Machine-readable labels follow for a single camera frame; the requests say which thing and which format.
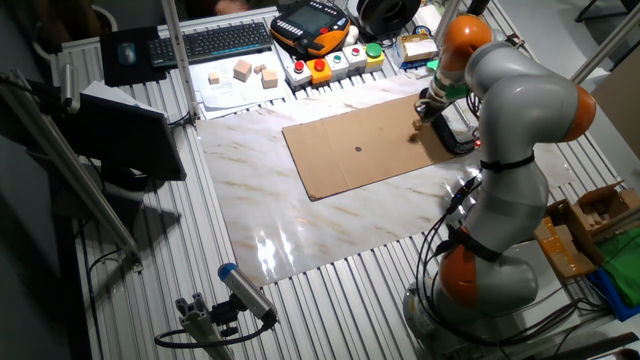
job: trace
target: metal frame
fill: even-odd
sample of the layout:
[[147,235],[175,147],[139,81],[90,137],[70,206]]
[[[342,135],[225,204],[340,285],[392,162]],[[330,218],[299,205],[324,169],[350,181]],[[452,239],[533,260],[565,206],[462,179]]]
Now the metal frame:
[[[13,72],[10,79],[29,88],[29,84],[19,72]],[[75,153],[48,115],[40,112],[37,100],[24,90],[1,85],[0,94],[18,115],[29,132],[49,155],[53,163],[69,184],[87,204],[95,218],[104,225],[127,255],[137,257],[138,246],[111,205],[104,198],[91,176],[80,166]]]
[[624,21],[613,30],[611,35],[600,45],[598,51],[571,76],[571,81],[576,84],[582,84],[593,70],[600,65],[602,60],[609,56],[638,24],[640,24],[640,6],[636,6]]
[[596,1],[598,1],[598,0],[589,1],[587,6],[585,6],[582,10],[580,10],[580,13],[578,13],[578,16],[576,16],[576,18],[573,19],[573,21],[575,21],[577,23],[581,23],[581,22],[585,22],[587,20],[599,20],[599,19],[606,19],[606,18],[616,17],[616,16],[624,16],[624,15],[629,14],[628,11],[625,11],[625,12],[617,12],[617,13],[613,13],[613,14],[595,15],[595,16],[590,16],[590,17],[585,18],[584,15],[587,13],[587,11],[589,11],[589,9],[591,9],[591,7],[593,5],[595,5]]
[[189,72],[189,59],[187,51],[184,48],[184,40],[180,31],[180,21],[178,20],[178,11],[176,10],[175,0],[161,0],[162,9],[164,10],[164,18],[167,20],[169,34],[171,35],[171,46],[176,54],[176,63],[180,78],[182,79],[182,88],[187,96],[187,105],[189,107],[189,115],[191,123],[195,124],[196,120],[200,120],[200,111],[196,94],[193,89],[193,80],[191,80],[191,72]]
[[[277,16],[275,8],[255,10],[224,17],[200,19],[181,24],[183,31],[193,32],[243,22],[262,21],[269,24]],[[485,17],[493,27],[505,33],[516,32],[497,2],[491,2]],[[415,23],[409,24],[406,31]],[[169,36],[160,27],[161,36]],[[81,87],[102,80],[99,44],[96,39],[65,44],[64,51],[52,61],[52,69],[72,63],[78,72]],[[276,49],[283,65],[293,62],[288,54]],[[269,101],[244,111],[269,108],[279,104],[321,96],[342,88],[359,86],[401,73],[388,62],[382,71],[353,77],[320,89],[288,92],[283,99]],[[187,100],[178,71],[166,80],[121,87],[137,100],[167,111],[177,120],[187,111]],[[202,292],[210,302],[228,298],[224,284],[215,277],[218,266],[233,262],[233,249],[226,231],[216,190],[197,141],[193,127],[180,127],[174,137],[188,173],[185,182],[156,184],[145,194],[140,218],[134,233],[141,242],[141,261],[145,270],[140,274],[121,271],[116,261],[106,261],[95,267],[91,281],[96,290],[98,328],[104,344],[105,358],[124,359],[207,359],[204,351],[173,351],[157,348],[153,336],[179,328],[173,301],[179,297]],[[568,166],[578,180],[552,189],[551,201],[567,198],[575,202],[588,190],[619,180],[589,134],[569,143],[559,144]],[[171,218],[153,209],[179,213]],[[90,224],[86,229],[87,257],[92,262],[114,249],[111,238]],[[231,346],[237,359],[313,359],[313,358],[390,358],[416,359],[429,357],[429,350],[416,341],[402,318],[402,295],[412,281],[411,269],[417,262],[422,234],[416,234],[387,245],[356,254],[331,264],[306,271],[263,287],[265,295],[278,309],[281,323],[257,339]],[[78,242],[79,263],[84,264]],[[429,265],[434,273],[437,264]],[[81,271],[82,286],[87,294],[87,278]],[[566,288],[571,298],[586,296],[598,301],[598,295],[584,283]],[[612,317],[590,322],[573,332],[580,334],[612,320]],[[99,358],[95,326],[88,316],[88,328],[94,358]],[[252,316],[241,316],[242,334],[258,328]],[[559,343],[564,334],[557,334],[525,348],[507,348],[523,358]],[[455,359],[502,358],[495,351],[467,347],[451,354]]]

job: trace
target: keyboard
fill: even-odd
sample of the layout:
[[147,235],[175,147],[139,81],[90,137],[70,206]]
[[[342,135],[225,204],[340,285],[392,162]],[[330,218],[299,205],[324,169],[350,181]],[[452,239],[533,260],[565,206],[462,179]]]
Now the keyboard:
[[[202,63],[271,48],[271,38],[263,23],[252,23],[183,35],[189,63]],[[151,67],[176,66],[171,39],[147,42]]]

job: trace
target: marble surface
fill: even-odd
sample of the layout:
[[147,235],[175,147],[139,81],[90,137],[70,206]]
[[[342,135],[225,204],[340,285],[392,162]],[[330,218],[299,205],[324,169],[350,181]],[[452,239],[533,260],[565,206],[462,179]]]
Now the marble surface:
[[[479,154],[311,202],[282,128],[415,94],[429,79],[397,76],[198,124],[238,265],[262,286],[427,230]],[[575,180],[555,145],[536,147],[551,187]]]

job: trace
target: aluminum profile table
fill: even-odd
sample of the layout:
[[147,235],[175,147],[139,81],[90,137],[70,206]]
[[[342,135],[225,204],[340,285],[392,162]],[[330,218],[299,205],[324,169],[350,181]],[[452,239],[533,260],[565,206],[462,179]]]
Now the aluminum profile table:
[[[186,33],[250,22],[267,26],[277,16],[275,8],[189,21]],[[510,34],[516,32],[504,11],[491,2],[485,13],[490,25]],[[416,24],[407,26],[410,30]],[[161,36],[168,36],[160,27]],[[292,58],[276,47],[283,65]],[[103,80],[98,39],[68,43],[52,59],[54,83],[65,63],[78,68],[80,87]],[[398,75],[387,61],[382,71],[352,77],[318,90],[307,89],[283,99],[270,101],[243,111],[275,106],[296,99],[318,96],[345,87],[358,86]],[[171,71],[159,82],[121,87],[138,101],[166,111],[170,121],[187,112],[179,75]],[[96,291],[97,324],[91,316],[87,263],[115,249],[96,224],[84,231],[86,249],[80,239],[76,248],[85,295],[85,310],[94,359],[207,359],[203,350],[170,350],[157,347],[155,335],[180,328],[174,300],[201,292],[209,305],[228,299],[229,291],[217,279],[218,267],[233,262],[234,255],[216,191],[209,176],[198,133],[191,126],[174,131],[180,156],[187,172],[184,182],[155,184],[144,196],[133,235],[141,251],[142,272],[134,272],[121,254],[98,264],[91,273]],[[586,191],[611,184],[619,177],[589,134],[569,144],[558,145],[577,181],[552,190],[551,201],[567,198],[574,202]],[[173,223],[166,212],[180,214]],[[422,234],[399,239],[387,245],[306,271],[263,287],[278,309],[280,325],[249,342],[233,345],[237,359],[416,359],[431,358],[429,349],[413,337],[402,318],[402,297],[412,282]],[[437,264],[432,263],[433,274]],[[570,297],[597,295],[578,282],[566,288]],[[581,315],[589,320],[586,314]],[[611,321],[612,317],[590,322],[575,333]],[[241,334],[254,332],[259,324],[250,314],[240,316]],[[529,346],[510,349],[521,358],[559,342],[562,334]],[[188,341],[181,336],[176,341]],[[495,349],[469,346],[450,354],[452,358],[501,358]]]

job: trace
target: green button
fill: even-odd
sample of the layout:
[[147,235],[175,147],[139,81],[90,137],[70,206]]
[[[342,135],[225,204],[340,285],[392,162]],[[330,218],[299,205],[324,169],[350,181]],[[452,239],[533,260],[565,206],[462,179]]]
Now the green button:
[[371,58],[380,57],[380,55],[382,55],[382,46],[376,43],[367,44],[366,52],[368,57],[371,57]]

